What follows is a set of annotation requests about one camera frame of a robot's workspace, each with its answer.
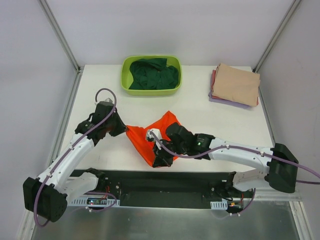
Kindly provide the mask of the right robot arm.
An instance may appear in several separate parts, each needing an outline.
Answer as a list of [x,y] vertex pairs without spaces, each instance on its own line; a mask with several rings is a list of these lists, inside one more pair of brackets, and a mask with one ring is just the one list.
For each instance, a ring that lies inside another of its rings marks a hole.
[[165,134],[167,140],[157,128],[146,133],[146,140],[154,143],[154,167],[169,167],[174,157],[228,161],[250,167],[251,170],[229,174],[224,186],[226,194],[233,198],[254,188],[271,187],[287,194],[296,190],[299,162],[284,144],[276,143],[274,147],[236,144],[210,134],[193,134],[176,122],[166,128]]

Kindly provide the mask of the orange t shirt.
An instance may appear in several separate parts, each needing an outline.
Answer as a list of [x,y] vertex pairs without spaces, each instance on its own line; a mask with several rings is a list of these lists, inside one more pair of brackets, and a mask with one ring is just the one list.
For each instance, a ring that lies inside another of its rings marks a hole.
[[154,142],[146,140],[147,131],[150,129],[159,129],[162,136],[161,139],[169,141],[170,139],[166,134],[166,129],[173,123],[180,125],[177,117],[172,112],[167,111],[159,120],[146,128],[127,125],[128,131],[126,132],[126,136],[149,166],[153,168],[161,167],[160,162],[157,162],[153,152]]

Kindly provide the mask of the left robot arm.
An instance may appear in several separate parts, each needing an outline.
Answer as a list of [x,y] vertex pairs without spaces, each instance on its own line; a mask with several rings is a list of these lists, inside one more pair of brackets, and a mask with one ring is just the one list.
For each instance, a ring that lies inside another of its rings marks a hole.
[[106,134],[116,137],[128,128],[112,102],[101,101],[88,119],[78,124],[64,151],[38,177],[28,177],[23,185],[24,206],[34,215],[56,222],[67,205],[87,192],[96,195],[107,189],[106,174],[88,168],[82,175],[68,181],[82,159]]

